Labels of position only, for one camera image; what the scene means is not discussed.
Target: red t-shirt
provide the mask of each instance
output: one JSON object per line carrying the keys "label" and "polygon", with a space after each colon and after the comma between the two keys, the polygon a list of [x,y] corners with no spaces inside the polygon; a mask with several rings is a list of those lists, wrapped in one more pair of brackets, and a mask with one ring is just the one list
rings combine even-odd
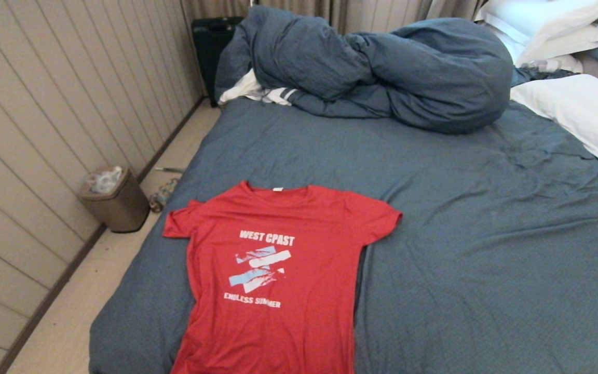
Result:
{"label": "red t-shirt", "polygon": [[401,216],[354,192],[246,181],[171,212],[164,236],[191,238],[196,300],[171,374],[353,373],[359,254]]}

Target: beige wall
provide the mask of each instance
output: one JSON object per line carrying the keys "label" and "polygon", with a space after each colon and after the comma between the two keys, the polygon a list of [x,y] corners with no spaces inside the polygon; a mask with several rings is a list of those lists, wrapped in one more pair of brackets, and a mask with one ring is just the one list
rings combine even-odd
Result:
{"label": "beige wall", "polygon": [[139,173],[202,96],[175,0],[0,0],[0,360],[98,227],[98,166]]}

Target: blue bed sheet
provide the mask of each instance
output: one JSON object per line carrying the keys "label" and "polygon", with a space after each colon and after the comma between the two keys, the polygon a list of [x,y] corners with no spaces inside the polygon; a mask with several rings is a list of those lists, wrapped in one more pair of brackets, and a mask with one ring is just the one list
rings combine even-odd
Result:
{"label": "blue bed sheet", "polygon": [[513,102],[468,135],[237,99],[93,322],[92,374],[165,374],[194,304],[169,210],[240,180],[404,213],[359,269],[356,372],[598,373],[598,159]]}

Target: white fabric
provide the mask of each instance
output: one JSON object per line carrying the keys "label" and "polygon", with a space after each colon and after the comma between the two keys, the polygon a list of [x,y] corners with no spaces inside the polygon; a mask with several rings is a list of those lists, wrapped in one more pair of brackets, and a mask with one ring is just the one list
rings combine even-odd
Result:
{"label": "white fabric", "polygon": [[588,74],[532,81],[513,87],[511,99],[550,118],[598,158],[598,79]]}
{"label": "white fabric", "polygon": [[598,19],[598,0],[490,0],[475,19],[523,45],[541,45],[593,23]]}
{"label": "white fabric", "polygon": [[578,61],[574,56],[571,55],[562,55],[562,56],[555,56],[551,59],[548,59],[548,62],[559,62],[560,69],[573,71],[574,73],[583,73],[583,64]]}
{"label": "white fabric", "polygon": [[252,100],[263,102],[275,102],[275,104],[292,106],[292,103],[286,99],[290,97],[296,90],[290,90],[285,95],[282,93],[287,88],[275,88],[273,90],[263,88],[255,77],[255,72],[251,69],[242,78],[240,78],[235,87],[223,92],[218,99],[218,104],[225,104],[230,100],[238,97],[247,97]]}
{"label": "white fabric", "polygon": [[[515,66],[521,66],[523,63],[532,60],[547,60],[552,59],[553,57],[570,55],[572,53],[581,52],[582,50],[598,47],[598,24],[595,23],[586,24],[583,28],[572,31],[567,35],[558,36],[557,38],[548,40],[541,45],[530,46],[518,43],[511,36],[506,35],[506,33],[498,30],[491,24],[483,23],[483,26],[491,30],[492,33],[500,38],[501,42],[509,50]],[[564,67],[563,69],[581,73],[583,67],[581,65],[579,66],[579,62],[573,57],[571,59],[572,61],[563,61],[567,62],[566,64],[563,64],[563,66],[571,66],[572,68],[578,67],[580,70],[566,69]]]}

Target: beige curtain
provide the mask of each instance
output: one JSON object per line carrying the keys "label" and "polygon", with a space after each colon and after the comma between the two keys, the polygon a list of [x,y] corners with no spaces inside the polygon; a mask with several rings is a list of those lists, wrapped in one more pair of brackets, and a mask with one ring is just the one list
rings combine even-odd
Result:
{"label": "beige curtain", "polygon": [[425,17],[422,19],[432,19],[439,17],[460,17],[474,19],[477,10],[486,3],[486,0],[431,0],[424,1],[422,10],[427,8]]}
{"label": "beige curtain", "polygon": [[[232,17],[248,14],[248,0],[182,0],[191,19]],[[259,0],[260,5],[295,14],[322,17],[340,33],[345,31],[347,0]]]}
{"label": "beige curtain", "polygon": [[349,0],[346,33],[387,33],[423,19],[473,19],[486,0]]}

